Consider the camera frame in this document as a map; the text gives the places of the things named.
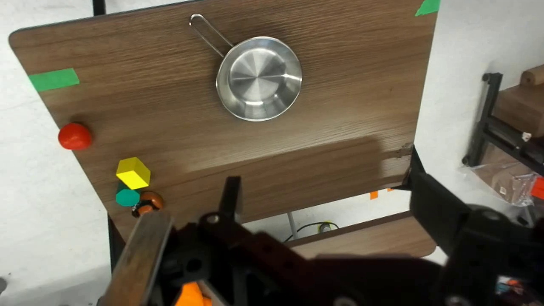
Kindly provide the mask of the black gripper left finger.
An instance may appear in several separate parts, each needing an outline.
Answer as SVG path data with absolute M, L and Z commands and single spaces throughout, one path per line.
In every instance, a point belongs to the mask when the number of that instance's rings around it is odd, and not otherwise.
M 225 182 L 223 196 L 220 201 L 220 215 L 235 223 L 240 222 L 242 215 L 242 179 L 228 177 Z

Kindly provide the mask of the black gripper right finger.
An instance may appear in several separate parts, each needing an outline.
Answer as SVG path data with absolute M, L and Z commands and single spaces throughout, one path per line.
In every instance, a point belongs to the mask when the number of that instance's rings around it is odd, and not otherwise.
M 471 210 L 426 171 L 417 150 L 410 157 L 409 188 L 412 216 L 441 250 L 451 250 Z

